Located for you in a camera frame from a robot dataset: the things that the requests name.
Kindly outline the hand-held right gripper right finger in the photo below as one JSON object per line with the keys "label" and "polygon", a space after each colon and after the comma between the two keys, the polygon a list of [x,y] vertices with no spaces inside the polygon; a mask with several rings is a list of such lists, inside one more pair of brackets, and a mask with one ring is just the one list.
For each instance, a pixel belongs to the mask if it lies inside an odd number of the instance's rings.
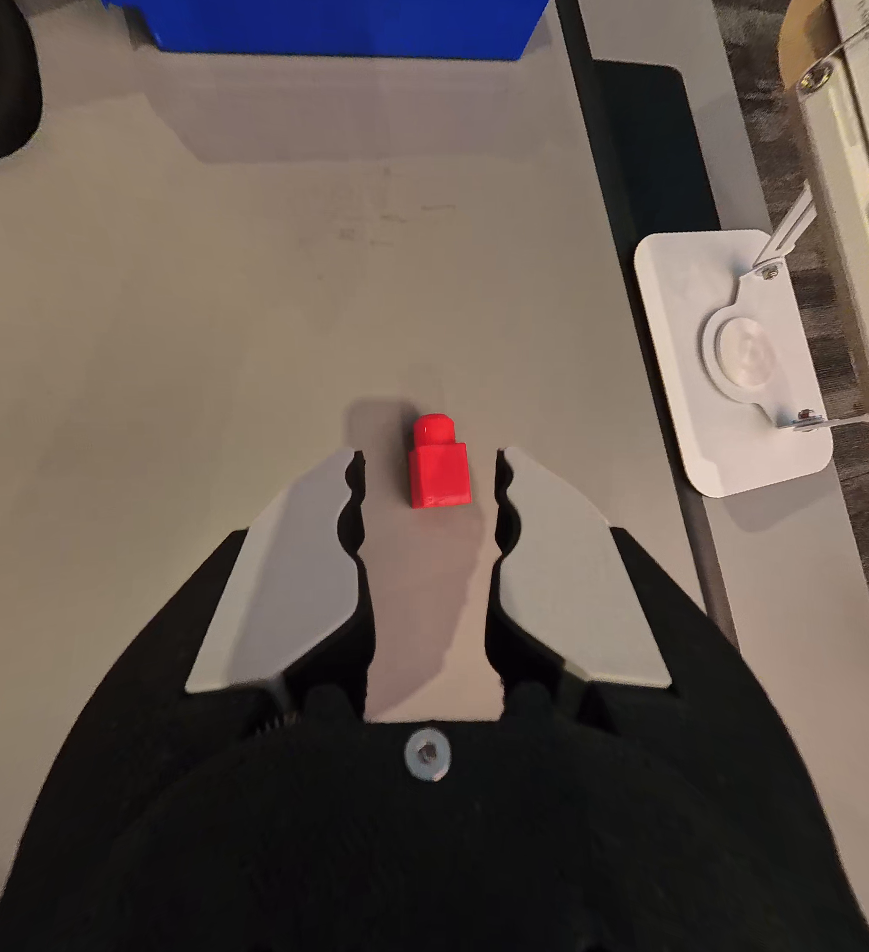
{"label": "hand-held right gripper right finger", "polygon": [[523,449],[497,451],[499,555],[485,649],[508,706],[538,684],[569,717],[597,685],[666,690],[672,678],[608,519]]}

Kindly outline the red one-stud block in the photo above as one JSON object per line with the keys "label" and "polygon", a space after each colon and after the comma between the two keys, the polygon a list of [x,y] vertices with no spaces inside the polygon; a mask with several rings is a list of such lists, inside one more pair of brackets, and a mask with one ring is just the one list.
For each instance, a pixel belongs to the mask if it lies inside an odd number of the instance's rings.
{"label": "red one-stud block", "polygon": [[457,440],[452,418],[443,413],[424,414],[415,420],[412,435],[408,454],[412,508],[470,505],[467,447]]}

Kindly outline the metal poster bracket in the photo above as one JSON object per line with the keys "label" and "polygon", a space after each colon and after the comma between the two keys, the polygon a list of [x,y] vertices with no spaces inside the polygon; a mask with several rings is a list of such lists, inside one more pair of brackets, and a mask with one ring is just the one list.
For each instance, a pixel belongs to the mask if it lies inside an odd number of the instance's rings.
{"label": "metal poster bracket", "polygon": [[829,419],[795,398],[788,373],[798,360],[783,320],[799,317],[786,258],[817,216],[809,182],[736,282],[733,302],[702,327],[702,363],[711,383],[729,400],[757,407],[774,429],[808,433],[869,422],[869,414]]}

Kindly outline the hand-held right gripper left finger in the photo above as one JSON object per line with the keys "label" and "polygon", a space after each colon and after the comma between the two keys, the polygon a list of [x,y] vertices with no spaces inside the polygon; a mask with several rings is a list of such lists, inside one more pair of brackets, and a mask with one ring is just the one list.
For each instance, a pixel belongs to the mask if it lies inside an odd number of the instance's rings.
{"label": "hand-held right gripper left finger", "polygon": [[370,609],[364,455],[341,448],[280,490],[251,522],[185,684],[195,696],[267,691],[301,708],[304,669]]}

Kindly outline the blue plastic bin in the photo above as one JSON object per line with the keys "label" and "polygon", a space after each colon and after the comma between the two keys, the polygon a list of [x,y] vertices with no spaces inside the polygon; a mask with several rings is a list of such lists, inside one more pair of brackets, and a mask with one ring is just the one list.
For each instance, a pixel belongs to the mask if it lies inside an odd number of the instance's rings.
{"label": "blue plastic bin", "polygon": [[516,61],[547,1],[105,1],[178,54]]}

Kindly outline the black desk mat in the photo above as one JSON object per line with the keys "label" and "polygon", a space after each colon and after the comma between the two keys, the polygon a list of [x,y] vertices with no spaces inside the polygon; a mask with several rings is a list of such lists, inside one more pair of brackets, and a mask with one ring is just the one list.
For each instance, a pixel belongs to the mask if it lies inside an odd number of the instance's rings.
{"label": "black desk mat", "polygon": [[721,221],[681,73],[596,59],[634,243],[655,233],[717,232]]}

